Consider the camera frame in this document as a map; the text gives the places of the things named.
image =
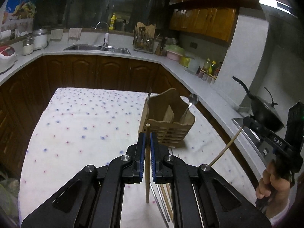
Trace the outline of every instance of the white floral tablecloth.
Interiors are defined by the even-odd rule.
[[[96,167],[126,153],[137,142],[139,121],[147,93],[83,88],[58,88],[31,137],[22,167],[19,192],[20,223],[84,166]],[[225,146],[195,106],[196,121],[173,154],[199,166],[210,163]],[[228,150],[213,168],[252,203],[255,191]],[[121,228],[165,227],[145,184],[126,184]]]

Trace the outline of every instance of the dish rag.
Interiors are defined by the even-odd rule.
[[[68,38],[80,39],[82,28],[70,28]]]
[[[52,30],[50,39],[61,39],[62,34],[63,34],[63,29]]]

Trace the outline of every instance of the black frying pan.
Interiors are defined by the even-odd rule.
[[[271,104],[261,97],[252,95],[246,85],[240,79],[236,78],[235,76],[232,76],[232,78],[241,84],[241,86],[245,89],[247,96],[251,99],[251,109],[255,120],[273,132],[277,132],[284,127],[279,114],[274,108],[274,106],[278,104],[273,102],[272,95],[266,87],[264,88],[270,94],[272,99]]]

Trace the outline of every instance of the faucet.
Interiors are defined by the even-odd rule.
[[[103,46],[108,47],[108,39],[109,39],[109,24],[104,22],[104,21],[100,21],[97,23],[96,27],[94,28],[94,30],[97,29],[98,25],[104,23],[107,25],[107,32],[105,33],[105,37],[104,37],[104,42],[103,42]]]

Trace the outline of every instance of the electrical outlet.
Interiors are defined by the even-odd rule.
[[[197,43],[190,42],[190,47],[193,49],[197,48]]]

